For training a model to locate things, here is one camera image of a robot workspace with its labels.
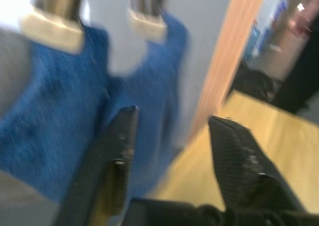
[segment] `blue fabric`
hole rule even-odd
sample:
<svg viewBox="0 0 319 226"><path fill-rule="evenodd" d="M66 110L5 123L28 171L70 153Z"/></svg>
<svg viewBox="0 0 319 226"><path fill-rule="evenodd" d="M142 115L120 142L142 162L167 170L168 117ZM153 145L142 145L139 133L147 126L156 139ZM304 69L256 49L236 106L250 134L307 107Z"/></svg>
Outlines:
<svg viewBox="0 0 319 226"><path fill-rule="evenodd" d="M0 170L59 202L90 142L127 106L140 108L129 197L139 197L175 155L178 74L187 31L171 16L164 44L148 52L128 77L107 73L108 37L85 27L81 54L32 44L32 81L0 121Z"/></svg>

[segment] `gray fabric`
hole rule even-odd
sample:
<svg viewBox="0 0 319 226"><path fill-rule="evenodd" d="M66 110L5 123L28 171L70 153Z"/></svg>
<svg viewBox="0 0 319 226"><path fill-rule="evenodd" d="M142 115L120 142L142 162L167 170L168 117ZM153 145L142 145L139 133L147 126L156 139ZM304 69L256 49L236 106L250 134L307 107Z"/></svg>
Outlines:
<svg viewBox="0 0 319 226"><path fill-rule="evenodd" d="M0 118L19 97L30 79L30 42L0 29ZM0 209L21 207L42 199L26 184L0 172Z"/></svg>

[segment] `wooden floor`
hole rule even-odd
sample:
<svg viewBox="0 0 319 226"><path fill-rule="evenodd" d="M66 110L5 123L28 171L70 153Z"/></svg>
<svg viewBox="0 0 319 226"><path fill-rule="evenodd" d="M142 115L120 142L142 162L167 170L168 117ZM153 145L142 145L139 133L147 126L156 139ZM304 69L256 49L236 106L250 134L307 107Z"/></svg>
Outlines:
<svg viewBox="0 0 319 226"><path fill-rule="evenodd" d="M305 208L319 213L319 128L246 95L235 93L218 114L252 130ZM208 126L176 159L151 198L212 204L224 209L213 171Z"/></svg>

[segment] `person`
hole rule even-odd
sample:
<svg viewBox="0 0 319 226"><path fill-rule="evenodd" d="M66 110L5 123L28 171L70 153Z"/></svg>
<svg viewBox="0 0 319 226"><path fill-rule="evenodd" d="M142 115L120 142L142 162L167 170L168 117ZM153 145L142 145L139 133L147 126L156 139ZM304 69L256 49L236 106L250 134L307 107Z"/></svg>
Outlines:
<svg viewBox="0 0 319 226"><path fill-rule="evenodd" d="M296 114L319 90L319 0L311 0L296 13L290 20L290 29L296 36L309 36L309 40L272 104Z"/></svg>

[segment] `wooden door frame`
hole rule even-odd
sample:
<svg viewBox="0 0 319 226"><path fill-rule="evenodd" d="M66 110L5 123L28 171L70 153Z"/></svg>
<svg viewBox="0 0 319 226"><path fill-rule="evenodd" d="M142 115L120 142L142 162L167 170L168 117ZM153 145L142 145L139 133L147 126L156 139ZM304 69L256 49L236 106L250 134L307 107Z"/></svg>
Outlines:
<svg viewBox="0 0 319 226"><path fill-rule="evenodd" d="M191 140L222 107L263 0L231 0L189 133Z"/></svg>

